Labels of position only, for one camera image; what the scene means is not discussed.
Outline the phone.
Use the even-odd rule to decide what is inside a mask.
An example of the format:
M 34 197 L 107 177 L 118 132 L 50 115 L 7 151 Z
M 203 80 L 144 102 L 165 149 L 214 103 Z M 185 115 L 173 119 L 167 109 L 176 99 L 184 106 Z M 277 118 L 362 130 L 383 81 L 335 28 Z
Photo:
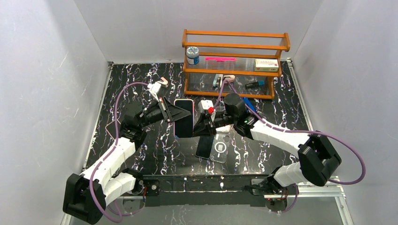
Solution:
M 106 133 L 114 140 L 116 135 L 115 122 L 112 121 L 105 126 Z
M 191 138 L 194 126 L 194 101 L 192 99 L 176 99 L 175 106 L 189 111 L 191 114 L 174 124 L 174 133 L 177 138 Z
M 195 156 L 198 158 L 209 159 L 213 147 L 213 142 L 214 136 L 201 136 L 199 138 Z

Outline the clear grey phone case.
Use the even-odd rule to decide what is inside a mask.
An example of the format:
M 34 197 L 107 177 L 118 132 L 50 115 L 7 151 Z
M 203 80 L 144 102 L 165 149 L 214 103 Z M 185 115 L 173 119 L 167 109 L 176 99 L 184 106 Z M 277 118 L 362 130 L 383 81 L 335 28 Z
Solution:
M 225 133 L 218 133 L 214 137 L 213 146 L 210 153 L 210 160 L 218 163 L 226 163 L 230 137 Z

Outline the clear magsafe phone case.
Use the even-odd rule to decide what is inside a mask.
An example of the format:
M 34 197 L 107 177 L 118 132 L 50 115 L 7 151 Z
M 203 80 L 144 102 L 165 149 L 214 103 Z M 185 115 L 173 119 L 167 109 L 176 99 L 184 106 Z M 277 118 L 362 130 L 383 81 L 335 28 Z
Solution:
M 231 125 L 226 125 L 224 127 L 219 127 L 216 129 L 216 132 L 220 134 L 229 134 L 230 131 L 231 131 Z

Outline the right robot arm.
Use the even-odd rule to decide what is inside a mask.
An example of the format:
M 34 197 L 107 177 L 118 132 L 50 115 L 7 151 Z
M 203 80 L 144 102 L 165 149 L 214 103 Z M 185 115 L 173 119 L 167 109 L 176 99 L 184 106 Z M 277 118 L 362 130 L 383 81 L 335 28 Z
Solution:
M 269 143 L 298 158 L 296 163 L 276 168 L 259 184 L 262 189 L 276 192 L 301 182 L 322 187 L 340 166 L 342 160 L 327 137 L 263 123 L 246 108 L 238 94 L 226 95 L 224 104 L 225 110 L 217 112 L 212 101 L 200 101 L 200 118 L 193 128 L 194 137 L 215 135 L 217 128 L 232 125 L 242 137 Z

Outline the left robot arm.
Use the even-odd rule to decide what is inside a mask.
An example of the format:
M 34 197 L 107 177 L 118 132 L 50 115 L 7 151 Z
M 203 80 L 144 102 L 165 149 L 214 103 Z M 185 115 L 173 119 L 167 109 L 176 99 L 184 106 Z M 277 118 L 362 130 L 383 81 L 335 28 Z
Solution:
M 142 179 L 142 173 L 125 169 L 114 174 L 131 157 L 146 138 L 144 130 L 158 121 L 175 122 L 191 116 L 191 111 L 159 98 L 147 107 L 134 101 L 127 105 L 114 144 L 81 174 L 71 174 L 66 181 L 63 212 L 96 224 L 106 215 L 106 207 L 126 192 L 132 191 Z

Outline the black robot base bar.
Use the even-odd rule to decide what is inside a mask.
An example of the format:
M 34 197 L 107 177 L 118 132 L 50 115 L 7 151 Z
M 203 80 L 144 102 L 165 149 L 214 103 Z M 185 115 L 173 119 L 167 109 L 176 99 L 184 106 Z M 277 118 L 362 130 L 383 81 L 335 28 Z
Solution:
M 250 205 L 284 210 L 298 194 L 295 185 L 273 192 L 266 188 L 266 175 L 144 175 L 138 191 L 123 200 L 139 200 L 145 194 L 147 207 L 166 205 Z

